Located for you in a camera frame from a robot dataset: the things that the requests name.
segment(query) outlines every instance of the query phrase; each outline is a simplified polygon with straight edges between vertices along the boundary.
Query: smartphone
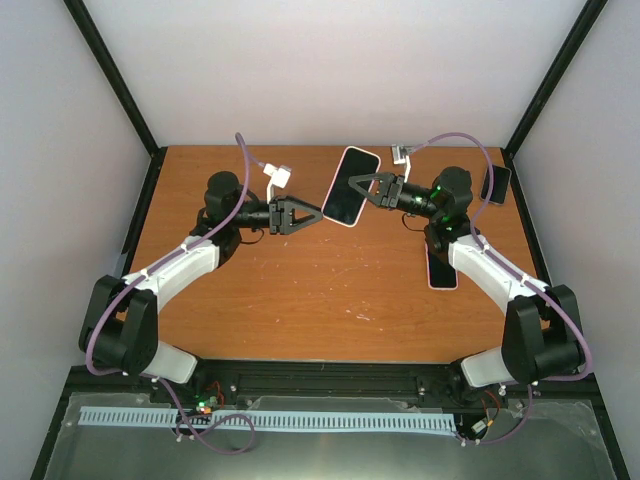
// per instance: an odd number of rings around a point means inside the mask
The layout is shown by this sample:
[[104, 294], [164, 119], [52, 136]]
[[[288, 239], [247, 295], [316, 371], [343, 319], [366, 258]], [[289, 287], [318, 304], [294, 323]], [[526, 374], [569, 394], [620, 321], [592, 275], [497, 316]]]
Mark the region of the smartphone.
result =
[[[509, 190], [509, 183], [511, 182], [511, 170], [506, 167], [499, 167], [493, 165], [493, 192], [491, 192], [491, 198], [489, 203], [495, 205], [502, 205], [507, 198], [507, 191]], [[480, 191], [480, 198], [484, 200], [487, 197], [489, 191], [489, 168], [484, 172], [484, 182], [482, 182], [482, 190]]]
[[424, 248], [427, 253], [427, 281], [429, 282], [429, 288], [433, 290], [455, 290], [458, 288], [458, 271], [429, 252], [426, 243]]
[[[349, 177], [376, 173], [378, 168], [379, 156], [358, 147], [347, 147], [324, 199], [323, 215], [340, 225], [355, 226], [367, 199], [349, 186]], [[371, 183], [366, 186], [367, 190], [371, 188]]]

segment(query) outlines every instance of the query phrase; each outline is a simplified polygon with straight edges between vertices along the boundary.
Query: white connector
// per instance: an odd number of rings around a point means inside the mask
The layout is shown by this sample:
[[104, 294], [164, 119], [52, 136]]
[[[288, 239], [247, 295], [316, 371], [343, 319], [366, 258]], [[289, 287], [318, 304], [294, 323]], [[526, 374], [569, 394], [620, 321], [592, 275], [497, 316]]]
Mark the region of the white connector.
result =
[[267, 202], [270, 202], [275, 196], [275, 187], [284, 188], [287, 186], [289, 177], [291, 177], [291, 169], [284, 165], [276, 167], [275, 165], [267, 163], [264, 166], [263, 172], [265, 175], [269, 175], [271, 177], [269, 184], [267, 185]]
[[404, 181], [409, 181], [409, 173], [411, 172], [411, 158], [407, 153], [407, 147], [404, 145], [391, 145], [391, 154], [393, 155], [394, 165], [404, 165]]

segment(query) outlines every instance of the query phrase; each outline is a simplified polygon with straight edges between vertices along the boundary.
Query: black wire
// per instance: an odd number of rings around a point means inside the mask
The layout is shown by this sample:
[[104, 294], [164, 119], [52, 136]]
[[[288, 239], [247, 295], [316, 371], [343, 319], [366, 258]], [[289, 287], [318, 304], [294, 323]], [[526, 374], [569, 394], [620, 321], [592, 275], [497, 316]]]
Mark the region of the black wire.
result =
[[261, 233], [260, 238], [258, 238], [258, 240], [255, 240], [255, 241], [253, 241], [253, 242], [245, 242], [245, 241], [241, 241], [240, 243], [241, 243], [242, 245], [255, 245], [256, 243], [258, 243], [258, 242], [259, 242], [260, 240], [262, 240], [262, 238], [264, 237], [264, 230], [263, 230], [263, 229], [261, 229], [261, 228], [252, 228], [252, 229], [251, 229], [251, 231], [252, 231], [252, 232], [257, 232], [258, 230], [260, 230], [260, 233]]
[[423, 233], [424, 230], [420, 230], [417, 228], [410, 228], [409, 225], [407, 225], [407, 222], [405, 221], [405, 217], [408, 217], [409, 214], [408, 213], [403, 213], [402, 214], [402, 224], [404, 225], [404, 228], [406, 228], [407, 230], [409, 230], [410, 232], [420, 232]]

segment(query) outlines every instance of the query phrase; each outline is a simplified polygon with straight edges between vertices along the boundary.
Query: phone with pink case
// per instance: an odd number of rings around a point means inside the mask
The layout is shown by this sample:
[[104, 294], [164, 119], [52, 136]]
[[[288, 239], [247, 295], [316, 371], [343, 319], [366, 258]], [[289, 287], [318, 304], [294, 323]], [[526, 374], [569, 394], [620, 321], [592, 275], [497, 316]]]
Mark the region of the phone with pink case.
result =
[[325, 218], [345, 227], [354, 227], [367, 199], [349, 186], [349, 177], [376, 173], [378, 168], [379, 156], [358, 147], [347, 147], [322, 205]]

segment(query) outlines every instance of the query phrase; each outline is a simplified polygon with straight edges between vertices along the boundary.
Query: wooden tabletop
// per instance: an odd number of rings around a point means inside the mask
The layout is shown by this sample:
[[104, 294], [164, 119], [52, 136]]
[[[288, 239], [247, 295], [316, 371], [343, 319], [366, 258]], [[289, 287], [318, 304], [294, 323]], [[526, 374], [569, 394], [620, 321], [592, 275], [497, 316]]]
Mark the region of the wooden tabletop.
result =
[[[389, 147], [363, 147], [393, 171]], [[285, 192], [321, 206], [344, 147], [252, 147], [264, 162], [293, 169]], [[489, 149], [502, 165], [499, 149]], [[208, 178], [230, 170], [243, 178], [233, 146], [170, 147], [132, 271], [181, 243], [204, 206]], [[430, 186], [449, 165], [471, 172], [470, 216], [480, 205], [485, 161], [475, 148], [424, 149], [412, 156], [411, 183]], [[252, 166], [250, 188], [265, 197], [268, 178]], [[455, 291], [427, 285], [424, 236], [405, 229], [401, 212], [365, 206], [358, 225], [328, 220], [289, 236], [241, 245], [219, 270], [175, 297], [160, 314], [160, 338], [202, 357], [260, 360], [451, 362], [501, 343], [504, 317], [468, 278]], [[412, 228], [426, 220], [409, 218]], [[507, 258], [533, 275], [510, 191], [478, 227]], [[247, 232], [245, 240], [258, 234]]]

